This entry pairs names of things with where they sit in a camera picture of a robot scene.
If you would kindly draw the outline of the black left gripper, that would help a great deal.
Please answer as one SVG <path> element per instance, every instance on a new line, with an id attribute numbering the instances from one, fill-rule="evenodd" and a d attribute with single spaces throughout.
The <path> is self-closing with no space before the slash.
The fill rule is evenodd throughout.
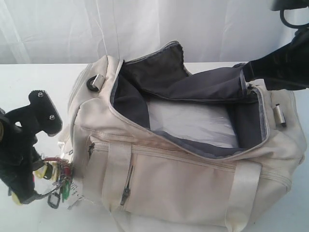
<path id="1" fill-rule="evenodd" d="M 41 200 L 46 195 L 35 190 L 33 180 L 33 166 L 40 163 L 36 134 L 26 134 L 19 122 L 12 124 L 4 115 L 0 115 L 0 179 L 19 203 Z"/>

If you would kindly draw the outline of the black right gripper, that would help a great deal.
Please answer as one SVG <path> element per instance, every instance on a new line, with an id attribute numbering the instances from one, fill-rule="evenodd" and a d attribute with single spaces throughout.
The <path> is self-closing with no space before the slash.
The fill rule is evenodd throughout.
<path id="1" fill-rule="evenodd" d="M 246 82 L 264 79 L 268 90 L 309 87 L 309 29 L 299 29 L 287 45 L 242 67 Z"/>

